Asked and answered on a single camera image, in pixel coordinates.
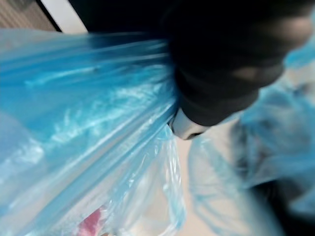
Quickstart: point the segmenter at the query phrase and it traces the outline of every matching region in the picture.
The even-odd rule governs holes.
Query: blue plastic bag
[[[194,212],[214,235],[283,236],[270,208],[244,188],[236,171],[230,133],[235,120],[192,141],[189,189]]]
[[[315,38],[286,59],[280,82],[264,89],[234,132],[247,187],[276,181],[286,210],[315,222]],[[243,145],[240,140],[246,138]]]
[[[98,234],[173,235],[185,209],[165,42],[0,36],[1,235],[80,235],[96,210]]]

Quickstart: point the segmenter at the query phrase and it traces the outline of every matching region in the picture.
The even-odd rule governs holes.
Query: translucent plastic bag
[[[173,235],[185,209],[165,42],[0,35],[1,235]]]
[[[294,217],[315,222],[315,41],[286,60],[282,80],[241,116],[234,150],[247,187],[276,181]]]
[[[195,213],[219,236],[283,236],[270,208],[243,186],[234,165],[230,133],[236,120],[194,139],[189,189]]]

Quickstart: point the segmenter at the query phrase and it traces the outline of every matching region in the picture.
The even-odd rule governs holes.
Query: black glove
[[[181,92],[174,133],[188,139],[250,106],[312,33],[314,0],[182,0],[165,15]]]

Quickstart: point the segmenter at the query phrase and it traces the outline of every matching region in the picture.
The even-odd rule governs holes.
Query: pink object
[[[101,228],[100,219],[101,211],[97,209],[80,223],[79,232],[76,236],[97,236]]]

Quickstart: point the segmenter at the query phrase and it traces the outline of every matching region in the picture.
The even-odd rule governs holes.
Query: black sleeve
[[[181,0],[163,19],[181,107],[212,126],[251,105],[312,31],[314,0]]]

